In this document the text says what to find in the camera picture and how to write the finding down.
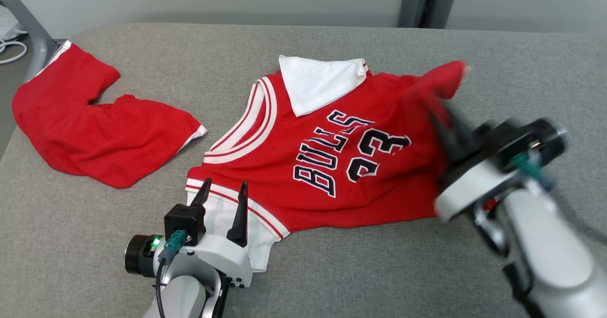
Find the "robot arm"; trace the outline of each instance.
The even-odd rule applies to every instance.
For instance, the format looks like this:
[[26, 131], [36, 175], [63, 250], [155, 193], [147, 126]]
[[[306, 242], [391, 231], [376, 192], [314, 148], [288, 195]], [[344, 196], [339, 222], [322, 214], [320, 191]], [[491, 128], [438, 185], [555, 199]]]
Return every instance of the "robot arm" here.
[[124, 252], [126, 271], [156, 278], [159, 287], [162, 305], [156, 298], [144, 318], [221, 318], [228, 290], [251, 285], [251, 261], [244, 249], [247, 183], [240, 189], [232, 229], [217, 236], [204, 228], [203, 204], [211, 182], [206, 179], [190, 206], [177, 204], [165, 216], [165, 236], [170, 238], [133, 236]]
[[[495, 253], [512, 292], [533, 318], [607, 318], [607, 275], [548, 195], [541, 168], [564, 152], [564, 130], [540, 119], [474, 132], [447, 108], [433, 117], [451, 167], [434, 209], [443, 221], [464, 214]], [[497, 203], [489, 211], [483, 206]]]

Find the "motion-blurred robot arm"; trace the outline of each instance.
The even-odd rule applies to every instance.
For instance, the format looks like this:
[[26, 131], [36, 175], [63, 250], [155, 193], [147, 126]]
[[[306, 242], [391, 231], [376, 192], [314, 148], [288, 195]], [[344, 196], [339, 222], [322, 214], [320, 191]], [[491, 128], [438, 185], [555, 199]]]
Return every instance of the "motion-blurred robot arm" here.
[[470, 130], [444, 108], [448, 122], [431, 112], [450, 164], [434, 204], [440, 219], [473, 222], [505, 258], [513, 295], [532, 318], [607, 318], [607, 275], [560, 217], [542, 171], [564, 152], [566, 131], [545, 119]]

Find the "cable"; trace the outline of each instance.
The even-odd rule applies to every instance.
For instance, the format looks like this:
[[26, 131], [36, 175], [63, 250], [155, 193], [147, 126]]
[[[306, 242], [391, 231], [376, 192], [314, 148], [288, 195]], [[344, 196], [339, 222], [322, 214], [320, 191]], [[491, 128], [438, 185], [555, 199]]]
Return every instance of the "cable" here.
[[0, 39], [0, 53], [4, 52], [7, 46], [9, 45], [20, 45], [23, 47], [23, 52], [18, 54], [17, 56], [11, 57], [10, 59], [0, 60], [0, 64], [7, 64], [13, 61], [17, 61], [18, 59], [25, 56], [26, 52], [28, 52], [28, 46], [26, 46], [23, 42], [13, 41], [13, 42], [5, 42], [3, 39]]
[[563, 212], [565, 218], [575, 225], [579, 229], [579, 232], [592, 238], [592, 240], [607, 246], [607, 234], [601, 231], [601, 229], [590, 225], [580, 214], [578, 214], [559, 189], [554, 189], [552, 195], [559, 204], [559, 208], [561, 209], [561, 212]]
[[165, 318], [165, 309], [162, 307], [162, 296], [160, 295], [160, 275], [162, 274], [162, 269], [165, 266], [166, 259], [160, 260], [158, 264], [158, 273], [156, 274], [156, 303], [158, 303], [158, 313], [160, 313], [160, 318]]
[[9, 38], [9, 39], [5, 39], [4, 42], [13, 42], [13, 41], [21, 41], [23, 42], [24, 39], [26, 39], [26, 37], [28, 37], [29, 34], [26, 33], [21, 33], [13, 38]]
[[156, 274], [156, 303], [158, 303], [158, 312], [160, 318], [165, 318], [165, 309], [162, 307], [162, 296], [160, 295], [160, 275], [165, 264], [169, 265], [179, 253], [179, 249], [185, 245], [188, 240], [186, 231], [180, 229], [171, 234], [171, 237], [165, 242], [165, 247], [158, 254], [158, 273]]

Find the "jersey hem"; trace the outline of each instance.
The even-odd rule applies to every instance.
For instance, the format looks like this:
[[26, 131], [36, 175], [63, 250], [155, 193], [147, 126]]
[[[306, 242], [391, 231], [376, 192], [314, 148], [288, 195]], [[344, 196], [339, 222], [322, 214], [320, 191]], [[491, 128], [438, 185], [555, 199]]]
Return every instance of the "jersey hem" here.
[[[188, 178], [185, 190], [189, 192], [198, 192], [203, 183], [203, 181]], [[219, 186], [217, 184], [211, 184], [209, 193], [212, 193], [215, 196], [223, 197], [230, 203], [234, 204], [234, 206], [238, 205], [237, 191]], [[254, 217], [256, 217], [256, 219], [269, 231], [273, 232], [277, 238], [277, 241], [286, 238], [291, 233], [274, 215], [272, 215], [266, 210], [266, 208], [251, 198], [249, 198], [249, 212], [253, 214]]]

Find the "gray table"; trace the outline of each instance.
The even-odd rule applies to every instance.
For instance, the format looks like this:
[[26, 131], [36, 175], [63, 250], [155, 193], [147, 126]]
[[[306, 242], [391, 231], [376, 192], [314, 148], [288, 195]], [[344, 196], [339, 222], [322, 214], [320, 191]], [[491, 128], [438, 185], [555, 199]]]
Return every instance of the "gray table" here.
[[[570, 149], [549, 167], [567, 219], [607, 265], [607, 39], [427, 29], [131, 24], [73, 38], [122, 77], [124, 93], [189, 111], [209, 129], [130, 189], [54, 171], [17, 130], [0, 162], [0, 312], [6, 317], [138, 317], [152, 279], [127, 274], [133, 234], [163, 231], [185, 201], [189, 167], [240, 118], [251, 84], [278, 56], [364, 57], [371, 71], [422, 74], [453, 59], [473, 70], [454, 102], [473, 124], [555, 118]], [[232, 317], [523, 317], [500, 270], [463, 219], [297, 232], [277, 243], [268, 272], [233, 290]]]

